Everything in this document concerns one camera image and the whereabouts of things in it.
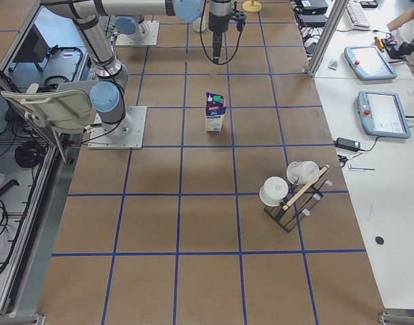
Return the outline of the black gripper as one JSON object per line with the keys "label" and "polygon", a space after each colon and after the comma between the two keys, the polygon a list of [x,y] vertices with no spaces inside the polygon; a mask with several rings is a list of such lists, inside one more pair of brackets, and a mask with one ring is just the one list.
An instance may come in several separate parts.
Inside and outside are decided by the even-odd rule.
{"label": "black gripper", "polygon": [[209,29],[213,32],[213,63],[219,64],[222,50],[222,34],[228,30],[231,18],[231,0],[209,2]]}

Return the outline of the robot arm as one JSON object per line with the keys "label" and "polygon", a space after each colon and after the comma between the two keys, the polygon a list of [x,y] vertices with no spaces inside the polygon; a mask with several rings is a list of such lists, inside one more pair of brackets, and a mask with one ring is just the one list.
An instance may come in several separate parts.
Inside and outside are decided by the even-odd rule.
{"label": "robot arm", "polygon": [[132,39],[143,39],[150,32],[150,27],[145,22],[143,15],[117,16],[115,18],[115,28],[119,33],[127,35]]}
{"label": "robot arm", "polygon": [[71,19],[91,56],[98,82],[91,88],[89,98],[101,118],[103,136],[110,143],[121,147],[129,140],[141,140],[144,125],[139,124],[137,112],[145,107],[128,111],[124,104],[124,91],[128,71],[116,57],[104,31],[100,17],[131,18],[146,14],[176,16],[185,22],[194,22],[209,14],[209,29],[213,33],[214,64],[219,63],[222,37],[231,20],[239,11],[230,1],[42,1],[41,4],[54,14]]}

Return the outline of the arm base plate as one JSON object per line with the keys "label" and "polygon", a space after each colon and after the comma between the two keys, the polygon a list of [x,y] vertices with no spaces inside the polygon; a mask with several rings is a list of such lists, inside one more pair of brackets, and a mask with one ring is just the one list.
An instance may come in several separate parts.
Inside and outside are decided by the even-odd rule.
{"label": "arm base plate", "polygon": [[155,46],[157,44],[160,22],[158,20],[145,20],[145,22],[147,22],[150,27],[150,32],[145,38],[132,39],[117,31],[115,45],[117,47]]}
{"label": "arm base plate", "polygon": [[111,133],[112,127],[104,123],[104,127],[96,127],[91,131],[91,141],[87,146],[92,150],[107,149],[141,149],[146,124],[147,106],[126,106],[125,118]]}

